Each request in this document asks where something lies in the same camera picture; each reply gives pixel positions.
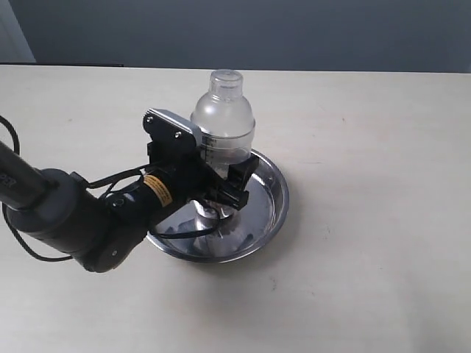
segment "metal bowl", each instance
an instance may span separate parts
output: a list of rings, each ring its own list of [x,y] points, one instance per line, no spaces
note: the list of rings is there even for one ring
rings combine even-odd
[[[147,238],[163,252],[197,263],[227,263],[264,247],[282,227],[289,208],[289,191],[277,166],[257,151],[260,165],[252,175],[247,190],[248,204],[223,220],[219,229],[204,237],[166,240],[153,235]],[[168,217],[155,227],[161,234],[207,229],[211,220],[201,217],[194,203]]]

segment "gray wall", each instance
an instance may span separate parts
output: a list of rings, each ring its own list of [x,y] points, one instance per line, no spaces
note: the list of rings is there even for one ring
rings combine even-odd
[[[467,71],[471,0],[10,0],[39,63]]]

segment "robotic arm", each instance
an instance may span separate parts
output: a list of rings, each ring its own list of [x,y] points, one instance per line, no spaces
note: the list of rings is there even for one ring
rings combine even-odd
[[[149,164],[93,183],[77,173],[36,170],[0,142],[0,202],[11,230],[41,240],[86,270],[101,273],[122,263],[154,225],[191,200],[237,210],[247,204],[249,193],[244,189],[258,167],[256,156],[231,165],[227,179],[222,179],[201,158],[203,135],[197,125],[153,109],[143,124],[152,140],[147,145]],[[117,182],[135,175],[140,176],[138,181],[113,190]],[[99,198],[87,190],[107,185]],[[203,231],[156,236],[195,238],[211,233],[219,225],[219,215],[214,223]]]

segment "bottle cap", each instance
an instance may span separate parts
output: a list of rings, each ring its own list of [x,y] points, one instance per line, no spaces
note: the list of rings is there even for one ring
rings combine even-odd
[[[211,73],[209,92],[221,99],[242,97],[244,78],[234,70],[215,70]]]

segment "table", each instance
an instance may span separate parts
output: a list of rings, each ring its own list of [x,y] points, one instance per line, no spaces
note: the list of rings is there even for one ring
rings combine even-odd
[[[278,236],[224,265],[145,241],[90,274],[30,258],[2,222],[2,352],[471,350],[471,76],[243,75],[254,148],[291,191]],[[144,164],[146,109],[188,117],[208,77],[2,66],[0,114],[25,160],[93,180]]]

